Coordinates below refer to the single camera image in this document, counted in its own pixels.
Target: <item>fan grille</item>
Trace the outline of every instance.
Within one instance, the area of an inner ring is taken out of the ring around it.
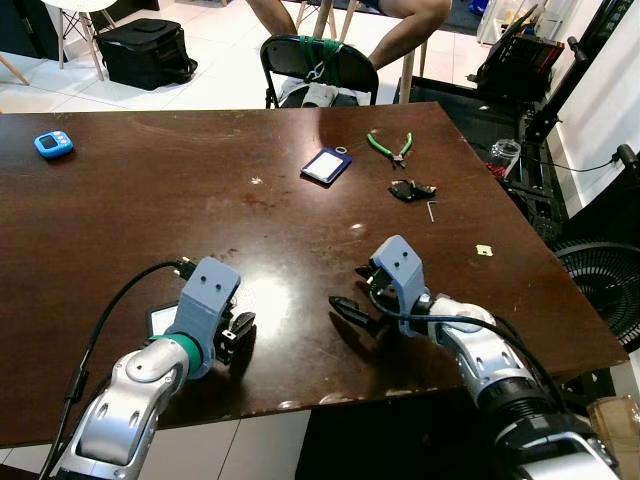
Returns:
[[[640,249],[613,242],[572,242],[554,251],[625,349],[640,346]]]

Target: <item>brown table surface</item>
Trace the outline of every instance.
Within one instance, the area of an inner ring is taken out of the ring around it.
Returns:
[[[413,132],[406,170],[367,145],[372,129],[392,150]],[[47,162],[32,141],[52,130],[76,148]],[[354,160],[331,188],[299,178],[321,147],[339,145]],[[398,178],[438,186],[435,223],[424,202],[387,192]],[[244,375],[218,366],[189,383],[164,426],[458,386],[451,358],[426,339],[375,345],[329,315],[329,295],[369,307],[353,268],[394,234],[422,257],[434,293],[509,318],[552,374],[626,358],[437,104],[0,115],[0,192],[0,446],[50,439],[102,309],[133,275],[183,255],[241,272],[235,311],[255,311],[258,333]],[[87,392],[183,285],[156,273],[124,299]]]

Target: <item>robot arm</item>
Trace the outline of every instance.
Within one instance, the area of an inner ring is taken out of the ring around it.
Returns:
[[[138,478],[169,399],[187,379],[204,376],[215,358],[230,363],[252,328],[252,313],[231,315],[239,284],[230,267],[213,258],[200,262],[182,290],[173,325],[116,362],[110,385],[87,408],[56,478]]]
[[[496,322],[487,310],[445,296],[433,299],[424,285],[420,258],[400,236],[389,238],[369,263],[356,271],[367,279],[369,298],[382,311],[382,322],[344,297],[330,297],[330,304],[373,336],[391,320],[402,334],[426,335],[445,348],[515,478],[618,478],[615,459],[604,444],[548,397],[511,346],[492,331]]]

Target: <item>green-handled pliers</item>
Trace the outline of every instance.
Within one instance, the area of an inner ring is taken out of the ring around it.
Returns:
[[[407,168],[407,161],[404,159],[404,156],[411,148],[411,145],[413,145],[413,135],[411,134],[411,132],[407,133],[407,143],[402,148],[402,150],[400,150],[400,153],[398,155],[395,155],[391,150],[380,145],[370,133],[367,134],[367,140],[369,140],[369,143],[373,148],[378,150],[383,155],[389,157],[393,168],[396,168],[396,165],[400,165],[402,168]]]

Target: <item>black chair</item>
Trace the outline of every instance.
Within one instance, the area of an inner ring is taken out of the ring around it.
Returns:
[[[336,87],[371,93],[370,105],[378,94],[378,74],[367,57],[355,48],[333,40],[319,40],[298,35],[274,35],[260,49],[260,60],[267,78],[267,108],[300,107],[307,88],[300,89],[279,105],[272,73],[307,79]],[[338,95],[334,106],[357,105]]]

